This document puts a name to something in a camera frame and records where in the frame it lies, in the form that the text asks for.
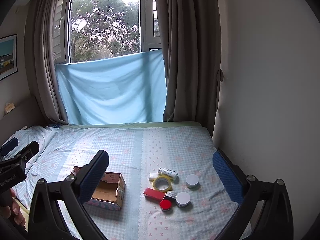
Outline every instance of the red lid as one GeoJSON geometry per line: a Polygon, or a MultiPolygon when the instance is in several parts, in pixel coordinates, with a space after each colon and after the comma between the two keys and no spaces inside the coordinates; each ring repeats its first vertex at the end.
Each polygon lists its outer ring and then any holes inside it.
{"type": "Polygon", "coordinates": [[[160,202],[160,208],[164,210],[168,210],[171,208],[171,201],[164,199],[163,201],[160,202]]]}

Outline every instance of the red round container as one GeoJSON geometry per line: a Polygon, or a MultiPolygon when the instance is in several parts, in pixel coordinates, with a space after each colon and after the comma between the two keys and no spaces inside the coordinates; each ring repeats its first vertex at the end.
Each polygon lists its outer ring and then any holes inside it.
{"type": "Polygon", "coordinates": [[[171,201],[164,199],[160,202],[160,208],[162,211],[169,211],[171,209],[171,201]]]}

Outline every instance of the window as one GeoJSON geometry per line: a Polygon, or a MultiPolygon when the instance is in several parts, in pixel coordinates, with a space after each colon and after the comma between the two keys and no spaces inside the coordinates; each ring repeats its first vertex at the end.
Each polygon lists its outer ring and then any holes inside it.
{"type": "Polygon", "coordinates": [[[155,0],[57,0],[54,60],[83,62],[161,48],[155,0]]]}

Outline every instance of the tree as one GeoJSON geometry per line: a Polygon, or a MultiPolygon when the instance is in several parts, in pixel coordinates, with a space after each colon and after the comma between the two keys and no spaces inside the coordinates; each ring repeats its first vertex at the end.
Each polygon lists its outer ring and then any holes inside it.
{"type": "Polygon", "coordinates": [[[72,62],[140,51],[137,2],[72,0],[70,27],[72,62]]]}

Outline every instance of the green mattress edge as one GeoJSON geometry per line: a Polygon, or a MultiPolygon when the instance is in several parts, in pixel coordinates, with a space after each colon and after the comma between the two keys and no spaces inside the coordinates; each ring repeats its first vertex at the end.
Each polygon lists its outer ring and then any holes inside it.
{"type": "Polygon", "coordinates": [[[97,125],[77,125],[68,124],[60,126],[60,129],[71,128],[167,128],[179,126],[201,126],[198,122],[136,122],[121,124],[97,124],[97,125]]]}

